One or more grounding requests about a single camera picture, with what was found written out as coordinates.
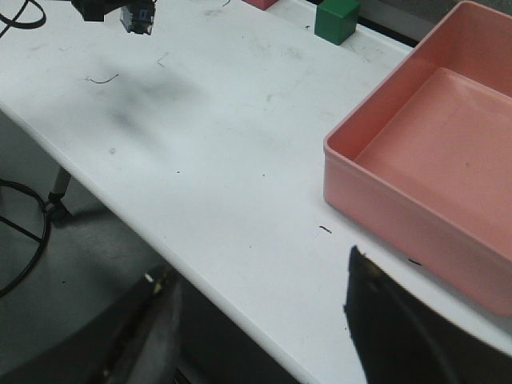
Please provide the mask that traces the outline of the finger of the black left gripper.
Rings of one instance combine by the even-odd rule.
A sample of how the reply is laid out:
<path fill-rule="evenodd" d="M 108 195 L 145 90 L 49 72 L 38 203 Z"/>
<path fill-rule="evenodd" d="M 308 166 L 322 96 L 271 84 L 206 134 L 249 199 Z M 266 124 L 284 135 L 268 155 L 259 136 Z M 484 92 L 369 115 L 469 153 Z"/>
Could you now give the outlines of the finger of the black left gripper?
<path fill-rule="evenodd" d="M 128 0 L 71 0 L 85 22 L 103 22 L 106 14 L 130 4 Z"/>

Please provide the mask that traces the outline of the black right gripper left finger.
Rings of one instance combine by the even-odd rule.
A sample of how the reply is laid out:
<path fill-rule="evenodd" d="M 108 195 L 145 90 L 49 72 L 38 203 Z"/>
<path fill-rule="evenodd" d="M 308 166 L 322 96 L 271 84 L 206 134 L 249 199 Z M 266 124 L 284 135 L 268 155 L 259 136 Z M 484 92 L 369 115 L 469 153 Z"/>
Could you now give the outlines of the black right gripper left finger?
<path fill-rule="evenodd" d="M 63 342 L 1 376 L 3 383 L 172 383 L 182 308 L 178 272 L 156 266 Z"/>

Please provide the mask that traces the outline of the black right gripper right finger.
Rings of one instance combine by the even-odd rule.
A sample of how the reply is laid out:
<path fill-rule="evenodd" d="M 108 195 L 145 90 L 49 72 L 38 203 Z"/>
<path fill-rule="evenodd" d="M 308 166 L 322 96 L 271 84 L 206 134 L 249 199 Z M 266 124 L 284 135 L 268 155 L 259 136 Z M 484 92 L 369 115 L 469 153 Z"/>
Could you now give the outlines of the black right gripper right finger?
<path fill-rule="evenodd" d="M 511 358 L 436 314 L 350 250 L 344 312 L 369 383 L 509 383 Z"/>

